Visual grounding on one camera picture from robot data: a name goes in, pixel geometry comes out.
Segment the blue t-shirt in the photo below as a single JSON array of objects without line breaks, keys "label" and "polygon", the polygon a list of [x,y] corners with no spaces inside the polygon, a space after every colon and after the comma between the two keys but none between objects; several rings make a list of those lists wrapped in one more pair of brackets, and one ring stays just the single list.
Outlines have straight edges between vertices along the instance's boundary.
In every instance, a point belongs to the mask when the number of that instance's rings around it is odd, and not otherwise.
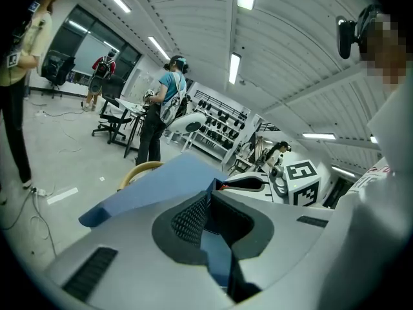
[{"label": "blue t-shirt", "polygon": [[[181,79],[181,84],[180,84],[179,87],[181,88],[181,90],[183,90],[185,88],[185,77],[182,75],[181,78],[182,78]],[[161,77],[159,82],[161,84],[164,84],[168,88],[168,90],[166,92],[166,95],[165,95],[165,99],[163,100],[163,102],[167,102],[167,101],[171,100],[172,97],[177,93],[174,73],[173,72],[167,72],[165,75],[163,75]]]}]

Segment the ceiling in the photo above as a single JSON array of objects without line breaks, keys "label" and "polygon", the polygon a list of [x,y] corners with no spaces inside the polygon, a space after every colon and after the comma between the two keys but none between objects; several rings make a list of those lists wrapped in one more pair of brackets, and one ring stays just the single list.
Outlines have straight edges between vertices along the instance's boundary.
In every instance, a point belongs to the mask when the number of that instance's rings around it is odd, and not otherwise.
[{"label": "ceiling", "polygon": [[[336,46],[336,17],[357,19],[373,0],[83,0],[159,66],[181,54],[189,77],[263,116],[308,149],[325,151],[335,165],[364,173],[381,157],[367,122],[388,94],[362,73],[358,50],[343,60]],[[235,85],[228,82],[230,54],[242,56]],[[332,132],[337,140],[305,140],[303,132]]]}]

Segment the yellow t-shirt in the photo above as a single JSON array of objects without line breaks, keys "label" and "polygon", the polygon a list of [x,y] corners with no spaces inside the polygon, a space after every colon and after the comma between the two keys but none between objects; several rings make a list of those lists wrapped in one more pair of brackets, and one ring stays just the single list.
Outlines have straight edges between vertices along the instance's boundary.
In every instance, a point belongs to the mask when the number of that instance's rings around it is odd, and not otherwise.
[{"label": "yellow t-shirt", "polygon": [[[23,38],[21,56],[41,57],[50,40],[51,30],[52,17],[48,12],[43,15],[35,15]],[[17,83],[26,75],[27,71],[27,69],[18,66],[7,68],[6,63],[2,63],[0,67],[0,86],[10,86]]]}]

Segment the blue fabric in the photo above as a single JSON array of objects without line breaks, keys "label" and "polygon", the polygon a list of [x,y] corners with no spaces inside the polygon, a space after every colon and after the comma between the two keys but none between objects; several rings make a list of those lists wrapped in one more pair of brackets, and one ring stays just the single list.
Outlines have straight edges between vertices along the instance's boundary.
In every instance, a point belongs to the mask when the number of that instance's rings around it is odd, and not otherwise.
[{"label": "blue fabric", "polygon": [[122,212],[205,191],[214,178],[224,181],[228,176],[184,153],[91,208],[79,217],[79,222],[86,227],[97,227]]},{"label": "blue fabric", "polygon": [[[164,84],[168,88],[168,90],[166,92],[165,99],[163,100],[163,103],[168,102],[177,93],[174,73],[173,72],[167,72],[165,75],[163,75],[161,77],[159,82],[161,84]],[[183,90],[185,88],[185,77],[183,75],[182,75],[182,79],[181,79],[181,85],[179,87],[181,88],[181,90]]]}]

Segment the backpack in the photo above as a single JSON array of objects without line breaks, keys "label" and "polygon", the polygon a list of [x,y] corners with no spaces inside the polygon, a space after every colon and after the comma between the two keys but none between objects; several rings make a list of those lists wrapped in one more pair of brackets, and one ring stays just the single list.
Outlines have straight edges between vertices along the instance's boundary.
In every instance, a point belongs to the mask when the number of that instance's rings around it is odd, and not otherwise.
[{"label": "backpack", "polygon": [[161,113],[159,115],[161,121],[165,123],[167,126],[169,126],[169,124],[171,124],[174,121],[176,113],[178,112],[178,109],[181,106],[181,102],[186,95],[186,82],[184,89],[181,90],[180,88],[182,74],[178,74],[177,72],[173,72],[172,74],[174,75],[177,92],[174,96],[172,96],[172,98],[170,98],[170,100],[162,103]]},{"label": "backpack", "polygon": [[110,65],[112,63],[114,63],[113,59],[108,56],[104,56],[96,67],[95,76],[100,78],[107,78],[110,75]]}]

